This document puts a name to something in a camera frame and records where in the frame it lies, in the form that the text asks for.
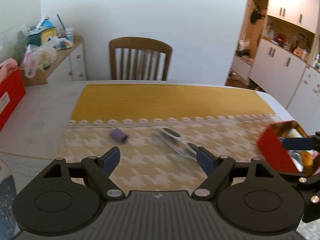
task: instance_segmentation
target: wooden floor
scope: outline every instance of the wooden floor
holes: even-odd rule
[[[243,84],[240,80],[227,79],[227,82],[226,82],[225,85],[228,86],[228,87],[250,89],[247,85]]]

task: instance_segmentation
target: yellow table mat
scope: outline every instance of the yellow table mat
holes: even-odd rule
[[[71,119],[104,122],[274,114],[254,90],[143,84],[87,85]]]

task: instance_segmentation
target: white lace edge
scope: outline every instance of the white lace edge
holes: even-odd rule
[[[195,117],[193,120],[187,117],[183,117],[180,121],[175,118],[168,118],[164,121],[160,118],[155,118],[151,122],[147,119],[141,118],[137,122],[131,119],[125,119],[122,122],[111,119],[107,122],[102,120],[96,120],[94,122],[88,122],[87,120],[81,120],[79,122],[75,120],[70,120],[67,124],[68,128],[104,128],[104,127],[148,127],[148,126],[172,126],[181,124],[201,124],[201,123],[221,123],[221,122],[231,122],[231,121],[258,121],[269,119],[273,122],[281,121],[276,114],[259,114],[259,115],[228,115],[218,116],[217,118],[207,116],[206,118]]]

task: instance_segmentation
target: purple object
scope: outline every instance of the purple object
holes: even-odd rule
[[[116,129],[113,129],[111,132],[110,132],[110,136],[112,137],[113,140],[115,140],[116,142],[118,143],[124,143],[128,136],[126,133],[122,132],[120,129],[116,128]]]

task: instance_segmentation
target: red container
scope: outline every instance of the red container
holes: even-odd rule
[[[276,171],[297,173],[298,170],[293,164],[288,151],[282,148],[278,137],[289,132],[292,128],[296,129],[302,137],[308,135],[296,121],[278,122],[270,124],[257,141],[261,154],[267,163]],[[312,175],[320,165],[320,155],[314,160],[311,155],[306,154],[303,158],[303,173]]]
[[[0,84],[0,131],[25,95],[20,71],[17,69]]]

